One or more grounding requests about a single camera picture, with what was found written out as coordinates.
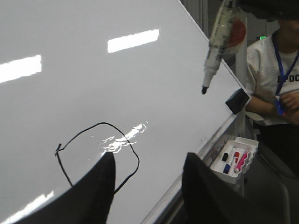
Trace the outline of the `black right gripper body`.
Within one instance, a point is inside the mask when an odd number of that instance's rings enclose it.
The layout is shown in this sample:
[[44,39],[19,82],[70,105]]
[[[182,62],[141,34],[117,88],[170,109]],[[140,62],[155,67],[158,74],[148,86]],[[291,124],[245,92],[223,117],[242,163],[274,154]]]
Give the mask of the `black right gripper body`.
[[258,19],[267,21],[299,19],[298,0],[239,0],[238,4],[241,9]]

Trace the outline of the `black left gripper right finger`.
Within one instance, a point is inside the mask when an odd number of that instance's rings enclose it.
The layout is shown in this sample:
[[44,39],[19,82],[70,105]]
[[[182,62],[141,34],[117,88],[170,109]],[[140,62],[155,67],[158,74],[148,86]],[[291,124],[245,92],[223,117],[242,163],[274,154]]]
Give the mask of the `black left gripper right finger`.
[[243,197],[221,180],[195,153],[188,153],[182,195],[192,224],[288,224],[283,195],[258,188]]

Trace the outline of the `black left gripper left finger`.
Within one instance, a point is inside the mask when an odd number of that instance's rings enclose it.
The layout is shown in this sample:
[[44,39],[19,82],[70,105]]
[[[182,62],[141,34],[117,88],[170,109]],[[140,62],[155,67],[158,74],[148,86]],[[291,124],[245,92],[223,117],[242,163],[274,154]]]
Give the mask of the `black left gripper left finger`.
[[18,224],[105,224],[114,198],[116,166],[105,153],[72,188]]

